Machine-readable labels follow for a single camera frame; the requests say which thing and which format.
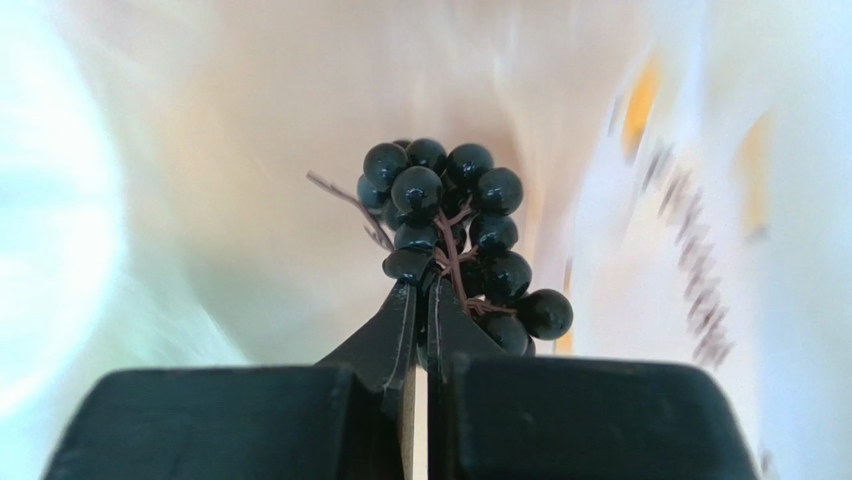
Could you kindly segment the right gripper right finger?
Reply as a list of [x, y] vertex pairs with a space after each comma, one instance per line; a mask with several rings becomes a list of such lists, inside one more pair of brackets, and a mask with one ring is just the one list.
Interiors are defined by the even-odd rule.
[[440, 279], [430, 287], [425, 322], [425, 370], [430, 400], [449, 395], [472, 366], [508, 358], [465, 312], [447, 279]]

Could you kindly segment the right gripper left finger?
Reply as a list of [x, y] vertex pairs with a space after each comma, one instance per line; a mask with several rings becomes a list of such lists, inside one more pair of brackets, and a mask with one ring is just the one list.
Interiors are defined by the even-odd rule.
[[415, 287], [396, 283], [376, 314], [316, 363], [351, 368], [390, 420], [409, 409], [405, 388], [416, 363], [417, 303]]

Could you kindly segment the black fake grape bunch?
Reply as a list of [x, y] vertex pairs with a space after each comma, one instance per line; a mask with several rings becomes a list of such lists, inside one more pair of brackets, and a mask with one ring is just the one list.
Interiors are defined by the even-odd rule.
[[486, 147], [446, 150], [431, 138], [379, 143], [366, 153], [353, 194], [314, 172], [306, 177], [365, 216], [368, 234], [388, 253], [387, 277], [422, 294], [448, 280], [463, 312], [506, 353], [533, 356], [536, 340], [570, 331], [567, 297], [531, 290], [532, 267], [514, 250], [522, 181], [496, 166]]

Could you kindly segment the banana print plastic bag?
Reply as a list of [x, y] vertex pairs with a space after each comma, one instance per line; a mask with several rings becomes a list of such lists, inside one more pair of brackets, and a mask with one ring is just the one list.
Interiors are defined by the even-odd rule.
[[851, 475], [847, 1], [5, 1], [1, 475], [133, 367], [308, 363], [390, 281], [375, 144], [525, 186], [543, 353], [691, 361], [765, 479]]

